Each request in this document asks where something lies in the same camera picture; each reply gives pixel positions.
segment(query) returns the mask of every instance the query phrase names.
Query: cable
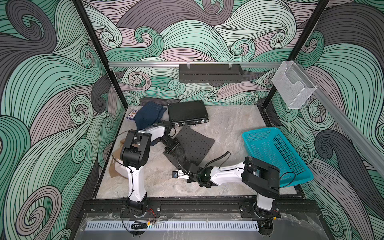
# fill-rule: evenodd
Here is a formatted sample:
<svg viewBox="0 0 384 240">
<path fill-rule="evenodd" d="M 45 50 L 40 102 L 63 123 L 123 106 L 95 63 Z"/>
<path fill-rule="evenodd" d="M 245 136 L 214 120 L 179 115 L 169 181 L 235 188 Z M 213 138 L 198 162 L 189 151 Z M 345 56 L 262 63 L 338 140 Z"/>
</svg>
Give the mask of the cable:
<svg viewBox="0 0 384 240">
<path fill-rule="evenodd" d="M 181 167 L 181 169 L 182 169 L 184 172 L 187 172 L 188 175 L 199 175 L 199 174 L 201 174 L 201 173 L 208 167 L 209 164 L 211 164 L 211 163 L 213 163 L 213 162 L 216 162 L 216 161 L 222 159 L 223 157 L 225 157 L 225 156 L 228 155 L 228 154 L 231 154 L 230 152 L 227 151 L 226 153 L 224 153 L 224 154 L 221 155 L 220 157 L 218 157 L 218 158 L 216 158 L 216 159 L 214 159 L 214 160 L 208 162 L 208 163 L 203 167 L 203 169 L 200 170 L 199 172 L 197 172 L 197 173 L 192 173 L 192 172 L 187 171 L 183 166 L 181 166 L 180 161 L 179 161 L 179 155 L 178 155 L 178 153 L 179 153 L 178 150 L 180 150 L 180 149 L 181 149 L 181 151 L 182 151 L 182 153 L 183 153 L 183 158 L 184 158 L 184 162 L 185 162 L 185 151 L 184 151 L 184 148 L 182 148 L 182 147 L 180 147 L 180 146 L 177 146 L 177 147 L 176 147 L 176 161 L 177 161 L 177 164 Z"/>
<path fill-rule="evenodd" d="M 231 157 L 231 153 L 229 153 L 229 156 L 228 156 L 228 158 L 224 161 L 224 162 L 222 162 L 221 164 L 220 164 L 220 167 L 218 168 L 218 170 L 219 170 L 219 172 L 220 172 L 220 168 L 221 168 L 221 166 L 229 159 Z"/>
<path fill-rule="evenodd" d="M 173 136 L 175 136 L 176 135 L 176 128 L 175 127 L 173 127 L 173 129 L 175 130 L 175 133 L 172 135 L 172 136 L 170 136 L 170 137 L 173 137 Z"/>
<path fill-rule="evenodd" d="M 147 131 L 147 129 L 150 128 L 150 127 L 167 127 L 167 128 L 172 129 L 172 127 L 170 127 L 169 125 L 166 125 L 166 124 L 158 122 L 156 124 L 150 125 L 150 126 L 144 128 L 143 130 L 139 130 L 139 131 Z"/>
<path fill-rule="evenodd" d="M 262 227 L 265 223 L 267 223 L 267 222 L 271 222 L 272 220 L 276 220 L 277 219 L 277 217 L 272 217 L 272 218 L 269 218 L 267 221 L 264 221 L 264 222 L 261 222 L 259 225 L 260 225 L 260 227 Z"/>
<path fill-rule="evenodd" d="M 120 133 L 119 135 L 117 135 L 117 136 L 115 137 L 115 139 L 112 140 L 112 142 L 115 141 L 116 138 L 117 138 L 118 136 L 120 136 L 121 134 L 123 134 L 123 133 L 125 133 L 125 132 L 129 132 L 129 131 L 130 131 L 130 130 L 128 130 L 128 131 L 124 131 L 124 132 Z M 113 160 L 115 160 L 115 162 L 117 162 L 118 164 L 124 166 L 124 164 L 121 164 L 121 163 L 120 163 L 119 161 L 117 161 L 117 159 L 113 156 L 113 154 L 112 154 L 112 144 L 111 144 L 111 147 L 110 147 L 109 151 L 111 152 L 111 156 L 112 156 Z M 133 193 L 133 171 L 132 171 L 132 169 L 131 169 L 130 167 L 128 167 L 128 166 L 124 166 L 124 167 L 129 168 L 130 173 L 131 173 L 131 179 L 132 179 L 132 191 L 131 191 L 131 194 L 127 197 L 127 198 L 130 198 L 131 195 L 132 195 L 132 193 Z"/>
<path fill-rule="evenodd" d="M 293 173 L 295 176 L 293 177 L 293 179 L 292 179 L 292 181 L 291 181 L 290 183 L 288 183 L 287 185 L 285 185 L 285 186 L 283 186 L 283 187 L 286 187 L 286 186 L 290 185 L 290 184 L 295 180 L 295 178 L 296 178 L 296 173 L 294 173 L 294 172 L 286 172 L 286 173 L 284 173 L 283 175 L 280 176 L 280 178 L 279 178 L 279 182 L 280 182 L 281 178 L 282 178 L 285 174 L 287 174 L 287 173 Z M 280 189 L 280 188 L 283 188 L 283 187 L 270 187 L 270 188 L 272 188 L 272 189 Z"/>
<path fill-rule="evenodd" d="M 121 205 L 122 205 L 122 206 L 124 205 L 124 197 L 122 198 Z M 124 226 L 125 230 L 127 230 L 127 231 L 129 232 L 129 230 L 128 230 L 127 227 L 125 226 L 124 222 L 122 221 L 122 210 L 121 210 L 120 212 L 121 212 L 121 215 L 120 215 L 121 223 L 122 223 L 122 225 Z"/>
<path fill-rule="evenodd" d="M 149 221 L 149 222 L 135 221 L 134 223 L 132 223 L 131 228 L 133 230 L 146 229 L 146 228 L 148 228 L 149 224 L 151 224 L 151 223 L 152 223 L 152 221 Z"/>
<path fill-rule="evenodd" d="M 157 220 L 157 216 L 156 216 L 155 212 L 153 211 L 153 209 L 149 209 L 149 210 L 152 211 L 152 214 L 153 214 L 153 216 L 154 216 L 154 218 L 153 218 L 154 222 L 153 222 L 153 223 L 155 223 L 156 220 Z"/>
<path fill-rule="evenodd" d="M 235 169 L 243 169 L 244 170 L 244 168 L 242 168 L 242 167 L 237 167 L 237 168 L 232 168 L 232 169 L 228 169 L 228 170 L 220 170 L 219 169 L 219 172 L 232 171 L 232 170 L 235 170 Z"/>
</svg>

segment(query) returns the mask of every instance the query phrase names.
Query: teal plastic basket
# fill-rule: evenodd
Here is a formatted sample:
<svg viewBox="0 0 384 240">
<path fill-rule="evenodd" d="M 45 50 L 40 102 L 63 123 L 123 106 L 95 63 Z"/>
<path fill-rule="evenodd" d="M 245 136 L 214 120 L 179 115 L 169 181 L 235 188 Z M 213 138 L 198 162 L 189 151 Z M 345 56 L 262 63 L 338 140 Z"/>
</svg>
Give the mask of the teal plastic basket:
<svg viewBox="0 0 384 240">
<path fill-rule="evenodd" d="M 243 133 L 245 148 L 249 156 L 274 165 L 280 169 L 280 176 L 286 172 L 294 172 L 295 180 L 288 185 L 293 186 L 313 179 L 307 167 L 283 133 L 276 127 L 266 127 Z M 294 174 L 285 174 L 280 180 L 280 187 L 290 183 Z"/>
</svg>

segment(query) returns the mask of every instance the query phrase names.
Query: swirl pattern wallpaper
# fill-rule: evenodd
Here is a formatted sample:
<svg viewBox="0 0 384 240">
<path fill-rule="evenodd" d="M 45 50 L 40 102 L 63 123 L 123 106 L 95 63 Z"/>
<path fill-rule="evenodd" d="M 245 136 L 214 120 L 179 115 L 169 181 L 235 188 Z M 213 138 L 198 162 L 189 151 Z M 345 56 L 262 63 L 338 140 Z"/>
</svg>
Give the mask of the swirl pattern wallpaper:
<svg viewBox="0 0 384 240">
<path fill-rule="evenodd" d="M 124 108 L 71 0 L 0 1 L 1 239 L 68 239 Z"/>
<path fill-rule="evenodd" d="M 384 154 L 384 1 L 328 7 L 297 61 Z M 384 238 L 384 180 L 321 102 L 288 109 L 277 93 L 267 109 L 311 169 L 302 184 L 335 239 Z"/>
<path fill-rule="evenodd" d="M 331 5 L 349 2 L 333 1 Z M 83 0 L 109 61 L 287 60 L 317 0 Z M 178 68 L 114 68 L 130 106 L 261 104 L 274 69 L 241 83 L 180 83 Z"/>
</svg>

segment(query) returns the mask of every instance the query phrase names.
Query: black foam pad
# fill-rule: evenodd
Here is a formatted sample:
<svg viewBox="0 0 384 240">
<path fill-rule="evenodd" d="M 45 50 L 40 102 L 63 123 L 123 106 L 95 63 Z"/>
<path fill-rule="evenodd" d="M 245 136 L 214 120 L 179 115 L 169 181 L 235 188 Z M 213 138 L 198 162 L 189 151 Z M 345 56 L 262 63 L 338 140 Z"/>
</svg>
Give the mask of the black foam pad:
<svg viewBox="0 0 384 240">
<path fill-rule="evenodd" d="M 205 137 L 188 126 L 184 126 L 176 137 L 180 142 L 179 145 L 184 148 L 186 160 L 196 164 L 197 166 L 201 163 L 201 161 L 203 161 L 215 143 L 214 139 Z M 177 169 L 181 169 L 174 154 L 164 152 L 164 155 L 173 164 L 173 166 Z"/>
</svg>

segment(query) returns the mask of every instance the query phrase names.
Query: black cable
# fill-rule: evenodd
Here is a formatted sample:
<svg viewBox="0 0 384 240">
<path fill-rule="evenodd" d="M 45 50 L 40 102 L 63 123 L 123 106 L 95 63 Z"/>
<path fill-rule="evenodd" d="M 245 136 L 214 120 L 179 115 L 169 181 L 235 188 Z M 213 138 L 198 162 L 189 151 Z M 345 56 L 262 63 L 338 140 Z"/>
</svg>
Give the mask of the black cable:
<svg viewBox="0 0 384 240">
<path fill-rule="evenodd" d="M 294 173 L 294 172 L 286 172 L 286 173 L 284 173 L 283 175 L 280 176 L 280 178 L 279 178 L 279 183 L 280 183 L 281 178 L 282 178 L 285 174 L 287 174 L 287 173 L 293 173 L 295 176 L 293 177 L 293 179 L 292 179 L 292 181 L 291 181 L 290 183 L 288 183 L 287 185 L 285 185 L 285 186 L 283 186 L 283 187 L 286 187 L 286 186 L 290 185 L 290 184 L 295 180 L 295 178 L 296 178 L 296 173 Z M 283 188 L 283 187 L 270 187 L 270 188 L 272 188 L 272 189 L 280 189 L 280 188 Z"/>
<path fill-rule="evenodd" d="M 173 129 L 175 130 L 175 133 L 172 135 L 172 136 L 170 136 L 170 137 L 173 137 L 173 136 L 175 136 L 176 135 L 176 128 L 175 127 L 173 127 Z"/>
<path fill-rule="evenodd" d="M 220 167 L 218 168 L 218 170 L 219 170 L 219 172 L 220 172 L 220 168 L 221 168 L 221 166 L 229 159 L 231 157 L 231 153 L 229 153 L 229 156 L 228 156 L 228 158 L 224 161 L 224 162 L 222 162 L 221 164 L 220 164 Z"/>
<path fill-rule="evenodd" d="M 125 133 L 125 132 L 129 132 L 130 130 L 128 130 L 128 131 L 124 131 L 124 132 L 121 132 L 119 135 L 117 135 L 116 137 L 115 137 L 115 139 L 113 139 L 112 141 L 114 141 L 114 140 L 116 140 L 116 138 L 118 137 L 118 136 L 120 136 L 121 134 L 123 134 L 123 133 Z M 112 144 L 111 144 L 111 147 L 110 147 L 110 149 L 109 149 L 109 151 L 111 152 L 111 156 L 112 156 L 112 158 L 113 158 L 113 160 L 115 160 L 115 162 L 117 162 L 118 164 L 120 164 L 120 165 L 122 165 L 122 166 L 124 166 L 124 164 L 121 164 L 119 161 L 117 161 L 117 159 L 113 156 L 113 154 L 112 154 Z M 131 173 L 131 179 L 132 179 L 132 190 L 131 190 L 131 194 L 127 197 L 127 198 L 130 198 L 130 196 L 132 195 L 132 193 L 133 193 L 133 171 L 132 171 L 132 169 L 130 168 L 130 167 L 128 167 L 128 166 L 124 166 L 124 167 L 127 167 L 127 168 L 129 168 L 129 170 L 130 170 L 130 173 Z"/>
<path fill-rule="evenodd" d="M 139 230 L 139 229 L 146 229 L 148 228 L 147 222 L 140 222 L 140 221 L 135 221 L 132 225 L 131 228 L 133 230 Z"/>
<path fill-rule="evenodd" d="M 230 154 L 230 152 L 227 151 L 226 153 L 224 153 L 224 154 L 221 155 L 220 157 L 218 157 L 218 158 L 216 158 L 216 159 L 214 159 L 214 160 L 208 162 L 208 163 L 203 167 L 203 169 L 200 170 L 199 172 L 197 172 L 197 173 L 192 173 L 192 172 L 187 171 L 183 166 L 181 166 L 180 161 L 179 161 L 179 155 L 178 155 L 178 150 L 180 150 L 180 149 L 181 149 L 181 151 L 182 151 L 182 153 L 183 153 L 183 158 L 184 158 L 184 162 L 185 162 L 185 151 L 184 151 L 184 148 L 182 148 L 182 147 L 180 147 L 180 146 L 177 146 L 177 147 L 176 147 L 176 161 L 177 161 L 177 164 L 181 167 L 181 169 L 182 169 L 184 172 L 186 172 L 188 175 L 199 175 L 199 174 L 201 174 L 201 173 L 208 167 L 209 164 L 211 164 L 211 163 L 213 163 L 213 162 L 216 162 L 216 161 L 222 159 L 223 157 L 225 157 L 226 155 Z"/>
<path fill-rule="evenodd" d="M 272 220 L 274 220 L 274 219 L 273 219 L 273 218 L 270 218 L 270 219 L 268 219 L 267 221 L 264 221 L 264 222 L 260 223 L 260 226 L 263 225 L 263 224 L 265 224 L 266 222 L 269 222 L 269 221 L 272 221 Z"/>
<path fill-rule="evenodd" d="M 122 205 L 122 206 L 124 205 L 124 197 L 122 198 L 121 205 Z M 125 230 L 127 230 L 127 231 L 129 232 L 129 230 L 128 230 L 127 227 L 125 226 L 124 222 L 122 221 L 122 210 L 121 210 L 120 212 L 121 212 L 121 215 L 120 215 L 121 223 L 122 223 L 122 225 L 124 226 Z"/>
<path fill-rule="evenodd" d="M 235 170 L 235 169 L 243 169 L 242 167 L 237 167 L 237 168 L 233 168 L 233 169 L 228 169 L 228 170 L 219 170 L 219 172 L 226 172 L 226 171 L 232 171 L 232 170 Z"/>
<path fill-rule="evenodd" d="M 164 124 L 164 123 L 160 123 L 160 122 L 158 122 L 158 123 L 156 123 L 156 124 L 153 124 L 153 125 L 150 125 L 150 126 L 144 128 L 143 130 L 138 130 L 138 131 L 147 131 L 147 129 L 150 128 L 150 127 L 166 127 L 166 128 L 170 128 L 170 129 L 172 129 L 172 126 L 170 127 L 169 125 L 166 125 L 166 124 Z"/>
</svg>

